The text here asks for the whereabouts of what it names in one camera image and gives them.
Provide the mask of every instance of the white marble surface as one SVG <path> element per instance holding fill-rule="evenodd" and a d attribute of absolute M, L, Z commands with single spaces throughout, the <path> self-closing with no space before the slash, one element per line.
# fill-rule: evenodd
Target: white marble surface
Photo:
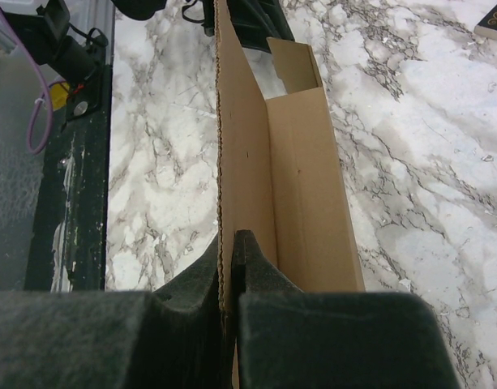
<path fill-rule="evenodd" d="M 495 4 L 283 3 L 319 63 L 366 287 L 433 307 L 466 388 L 497 388 L 497 42 L 471 32 Z M 213 43 L 181 5 L 117 19 L 108 289 L 162 286 L 216 233 Z"/>

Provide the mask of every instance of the cardboard flap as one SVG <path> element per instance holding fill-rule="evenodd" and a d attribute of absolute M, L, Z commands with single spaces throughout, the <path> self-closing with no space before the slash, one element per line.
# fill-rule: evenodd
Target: cardboard flap
<path fill-rule="evenodd" d="M 364 290 L 323 89 L 266 103 L 279 269 L 305 292 Z"/>
<path fill-rule="evenodd" d="M 309 45 L 268 38 L 273 64 L 288 94 L 322 86 L 319 68 Z"/>
<path fill-rule="evenodd" d="M 234 234 L 254 232 L 276 263 L 272 173 L 266 103 L 230 21 L 226 0 L 215 1 L 216 112 L 219 134 L 218 221 L 220 308 L 230 310 Z"/>

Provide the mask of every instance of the corrugated cardboard edge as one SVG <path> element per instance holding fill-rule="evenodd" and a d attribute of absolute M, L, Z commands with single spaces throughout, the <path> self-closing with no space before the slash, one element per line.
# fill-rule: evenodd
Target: corrugated cardboard edge
<path fill-rule="evenodd" d="M 323 87 L 322 77 L 320 77 L 319 66 L 316 63 L 315 54 L 313 53 L 311 46 L 308 45 L 307 47 L 309 47 L 310 60 L 311 65 L 313 66 L 313 71 L 315 72 L 316 84 L 319 87 Z"/>
<path fill-rule="evenodd" d="M 276 263 L 267 106 L 230 20 L 226 0 L 216 0 L 219 303 L 231 311 L 231 261 L 236 231 L 254 232 Z"/>
<path fill-rule="evenodd" d="M 222 219 L 223 219 L 223 210 L 221 208 L 221 176 L 222 176 L 222 162 L 223 162 L 223 142 L 222 142 L 222 133 L 221 133 L 221 95 L 217 91 L 219 90 L 219 74 L 221 71 L 220 62 L 219 62 L 219 52 L 220 52 L 220 44 L 221 44 L 221 31 L 219 23 L 219 0 L 214 0 L 214 36 L 216 37 L 216 80 L 215 80 L 215 88 L 216 88 L 216 117 L 217 117 L 217 241 L 218 241 L 218 249 L 217 249 L 217 272 L 219 276 L 219 306 L 223 306 L 225 304 L 225 279 L 223 276 L 223 228 L 222 228 Z"/>

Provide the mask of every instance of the black foam padding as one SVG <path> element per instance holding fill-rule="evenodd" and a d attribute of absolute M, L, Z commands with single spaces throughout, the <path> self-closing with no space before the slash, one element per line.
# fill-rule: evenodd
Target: black foam padding
<path fill-rule="evenodd" d="M 230 388 L 217 240 L 154 293 L 0 293 L 0 389 Z"/>
<path fill-rule="evenodd" d="M 242 389 L 458 388 L 435 318 L 401 293 L 247 293 Z"/>
<path fill-rule="evenodd" d="M 235 298 L 244 292 L 301 292 L 264 257 L 254 233 L 248 230 L 235 233 L 232 284 Z"/>

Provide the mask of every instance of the dark book cover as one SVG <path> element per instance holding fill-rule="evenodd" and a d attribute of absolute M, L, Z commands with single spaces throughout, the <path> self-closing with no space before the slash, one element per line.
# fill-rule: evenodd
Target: dark book cover
<path fill-rule="evenodd" d="M 475 27 L 478 35 L 497 40 L 497 5 Z"/>

